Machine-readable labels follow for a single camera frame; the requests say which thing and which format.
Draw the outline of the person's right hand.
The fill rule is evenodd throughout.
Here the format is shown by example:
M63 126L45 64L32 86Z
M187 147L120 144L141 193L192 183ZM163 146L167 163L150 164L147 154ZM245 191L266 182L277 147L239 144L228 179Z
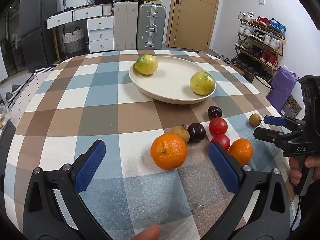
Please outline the person's right hand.
M319 155L311 155L308 156L305 160L304 165L308 168L314 168L314 174L313 178L311 180L311 184L314 183L315 181L319 180L320 178L320 157ZM302 177L302 173L300 172L299 168L299 161L294 158L290 157L289 160L289 166L290 166L290 181L294 185L298 185L300 182L300 179Z

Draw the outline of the person's left hand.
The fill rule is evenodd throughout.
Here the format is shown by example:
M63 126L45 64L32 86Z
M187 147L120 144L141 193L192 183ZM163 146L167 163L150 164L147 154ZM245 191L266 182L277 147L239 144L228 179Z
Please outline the person's left hand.
M148 226L139 234L135 235L132 240L159 240L160 233L160 227L156 224L153 224Z

